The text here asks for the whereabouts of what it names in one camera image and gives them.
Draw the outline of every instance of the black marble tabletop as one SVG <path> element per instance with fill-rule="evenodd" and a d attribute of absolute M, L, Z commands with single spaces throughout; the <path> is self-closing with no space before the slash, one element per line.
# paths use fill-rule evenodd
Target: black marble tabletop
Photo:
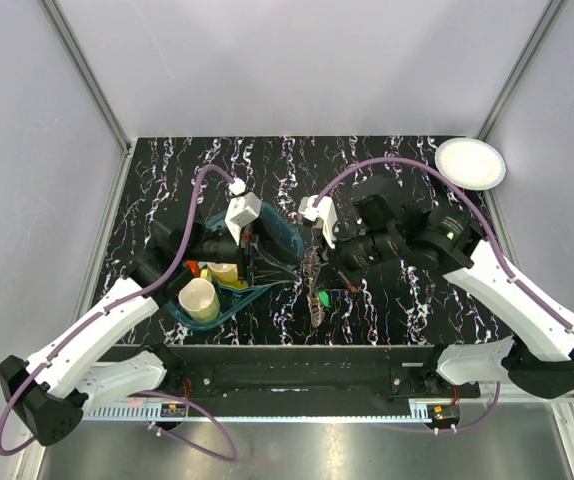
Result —
<path fill-rule="evenodd" d="M 120 200 L 95 292 L 111 287 L 135 253 L 151 238 L 154 218 L 183 223 L 192 181 L 208 163 L 243 178 L 265 202 L 297 226 L 305 245 L 307 229 L 298 226 L 300 199 L 314 195 L 339 172 L 361 160 L 402 156 L 425 163 L 448 137 L 226 137 L 139 139 Z M 421 205 L 451 203 L 454 196 L 417 169 L 368 168 L 348 178 L 333 193 L 339 220 L 349 228 L 356 214 L 352 186 L 378 173 L 395 178 L 400 195 Z M 227 207 L 228 191 L 217 175 L 208 176 L 200 212 L 209 218 Z M 470 192 L 486 213 L 481 195 Z M 306 282 L 272 287 L 220 327 L 195 332 L 162 308 L 129 332 L 121 343 L 260 345 L 402 345 L 474 343 L 507 336 L 508 328 L 483 305 L 442 277 L 389 262 L 375 268 L 358 294 L 333 292 L 320 327 L 312 329 Z"/>

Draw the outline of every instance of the white wall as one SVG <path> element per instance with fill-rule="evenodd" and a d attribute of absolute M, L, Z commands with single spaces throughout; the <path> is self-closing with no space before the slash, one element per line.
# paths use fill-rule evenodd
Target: white wall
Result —
<path fill-rule="evenodd" d="M 496 126 L 498 188 L 523 270 L 574 310 L 574 2 L 568 2 Z"/>
<path fill-rule="evenodd" d="M 128 135 L 476 135 L 546 0 L 60 0 Z"/>
<path fill-rule="evenodd" d="M 39 2 L 0 0 L 0 361 L 72 321 L 118 164 Z"/>

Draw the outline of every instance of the yellow cup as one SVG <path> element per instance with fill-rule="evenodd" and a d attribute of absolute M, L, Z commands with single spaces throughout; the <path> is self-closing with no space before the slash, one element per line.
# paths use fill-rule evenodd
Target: yellow cup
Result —
<path fill-rule="evenodd" d="M 207 266 L 221 282 L 233 283 L 238 280 L 238 267 L 235 263 L 208 263 Z"/>
<path fill-rule="evenodd" d="M 178 303 L 197 322 L 215 320 L 220 312 L 216 289 L 209 280 L 192 279 L 178 294 Z"/>

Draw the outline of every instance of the blue tray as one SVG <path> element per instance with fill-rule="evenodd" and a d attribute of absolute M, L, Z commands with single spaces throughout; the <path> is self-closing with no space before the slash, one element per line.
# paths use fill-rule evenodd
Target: blue tray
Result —
<path fill-rule="evenodd" d="M 226 212 L 222 212 L 211 217 L 205 222 L 205 226 L 209 230 L 226 228 L 225 215 Z M 276 209 L 268 203 L 262 203 L 261 215 L 263 215 L 263 217 L 267 220 L 268 227 L 272 229 L 273 233 L 279 236 L 285 244 L 289 245 L 298 259 L 302 260 L 305 252 L 305 245 L 298 230 L 287 223 L 287 221 L 278 214 Z M 180 307 L 177 300 L 169 302 L 167 304 L 167 310 L 174 316 L 177 321 L 179 321 L 187 328 L 196 330 L 198 332 L 203 332 L 205 330 L 211 330 L 212 328 L 219 327 L 225 323 L 235 313 L 241 311 L 251 302 L 256 300 L 273 285 L 249 287 L 244 290 L 236 290 L 224 285 L 220 285 L 217 282 L 214 283 L 214 286 L 216 287 L 216 294 L 218 295 L 218 301 L 220 302 L 220 310 L 222 313 L 218 315 L 218 317 L 213 321 L 208 323 L 200 323 L 192 320 L 191 317 L 189 317 L 189 315 L 187 315 L 185 311 Z"/>

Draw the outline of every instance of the metal floor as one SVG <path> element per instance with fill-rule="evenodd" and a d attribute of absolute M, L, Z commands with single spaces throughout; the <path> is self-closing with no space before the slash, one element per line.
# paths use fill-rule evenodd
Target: metal floor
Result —
<path fill-rule="evenodd" d="M 483 412 L 463 405 L 463 424 Z M 434 437 L 365 424 L 227 424 L 242 456 L 213 460 L 145 425 L 83 422 L 47 449 L 42 480 L 571 479 L 554 417 L 544 404 L 500 404 L 480 428 Z M 206 423 L 181 425 L 189 439 L 227 452 Z"/>

